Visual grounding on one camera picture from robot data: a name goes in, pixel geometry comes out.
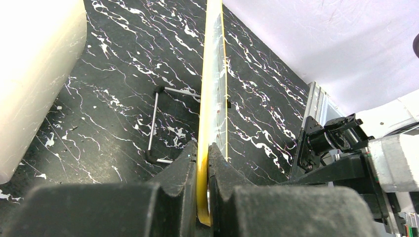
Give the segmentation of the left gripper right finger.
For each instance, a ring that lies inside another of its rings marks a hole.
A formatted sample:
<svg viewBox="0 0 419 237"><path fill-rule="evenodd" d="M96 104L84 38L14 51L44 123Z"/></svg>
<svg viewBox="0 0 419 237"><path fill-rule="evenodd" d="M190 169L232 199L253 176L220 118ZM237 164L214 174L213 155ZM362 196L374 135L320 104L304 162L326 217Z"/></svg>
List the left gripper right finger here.
<svg viewBox="0 0 419 237"><path fill-rule="evenodd" d="M257 186L209 146L215 237L377 237L366 202L347 187Z"/></svg>

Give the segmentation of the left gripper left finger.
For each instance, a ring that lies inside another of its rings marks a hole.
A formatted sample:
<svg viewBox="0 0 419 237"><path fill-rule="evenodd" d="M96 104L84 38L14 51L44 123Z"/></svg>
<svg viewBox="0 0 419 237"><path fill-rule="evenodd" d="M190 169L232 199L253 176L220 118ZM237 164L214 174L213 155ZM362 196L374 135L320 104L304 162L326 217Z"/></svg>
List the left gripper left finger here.
<svg viewBox="0 0 419 237"><path fill-rule="evenodd" d="M197 144L190 141L147 182L68 184L31 190L5 237L192 237Z"/></svg>

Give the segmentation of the yellow framed whiteboard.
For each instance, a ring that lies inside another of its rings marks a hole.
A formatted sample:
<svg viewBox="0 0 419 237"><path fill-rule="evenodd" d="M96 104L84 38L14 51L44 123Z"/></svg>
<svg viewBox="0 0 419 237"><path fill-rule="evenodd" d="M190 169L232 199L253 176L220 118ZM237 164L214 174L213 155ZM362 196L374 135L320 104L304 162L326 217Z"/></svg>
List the yellow framed whiteboard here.
<svg viewBox="0 0 419 237"><path fill-rule="evenodd" d="M207 1L205 40L197 143L196 206L200 223L211 226L208 180L209 147L215 143L228 157L227 66L223 6L220 0Z"/></svg>

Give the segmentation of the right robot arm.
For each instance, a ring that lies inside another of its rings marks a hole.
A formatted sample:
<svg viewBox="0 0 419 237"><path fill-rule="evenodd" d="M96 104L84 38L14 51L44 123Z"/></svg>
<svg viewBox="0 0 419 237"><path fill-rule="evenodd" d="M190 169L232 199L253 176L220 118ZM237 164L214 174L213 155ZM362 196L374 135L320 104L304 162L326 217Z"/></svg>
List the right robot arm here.
<svg viewBox="0 0 419 237"><path fill-rule="evenodd" d="M288 184L355 190L388 233L419 234L419 93L343 116L311 84Z"/></svg>

